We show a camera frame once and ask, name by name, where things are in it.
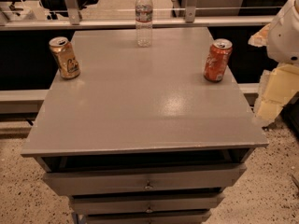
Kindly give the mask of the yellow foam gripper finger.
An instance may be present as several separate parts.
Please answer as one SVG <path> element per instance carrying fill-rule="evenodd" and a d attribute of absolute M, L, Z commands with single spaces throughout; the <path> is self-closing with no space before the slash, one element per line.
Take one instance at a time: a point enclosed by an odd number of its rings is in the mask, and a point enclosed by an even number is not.
<path fill-rule="evenodd" d="M 268 32 L 270 24 L 266 24 L 260 31 L 252 35 L 249 44 L 253 47 L 266 47 L 268 45 Z"/>

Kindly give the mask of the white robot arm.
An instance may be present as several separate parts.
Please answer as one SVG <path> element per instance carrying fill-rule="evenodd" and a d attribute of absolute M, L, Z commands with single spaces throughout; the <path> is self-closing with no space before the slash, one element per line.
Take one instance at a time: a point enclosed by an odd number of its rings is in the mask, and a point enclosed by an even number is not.
<path fill-rule="evenodd" d="M 278 63 L 299 64 L 299 0 L 288 0 L 274 19 L 252 35 L 249 44 L 266 47 Z"/>

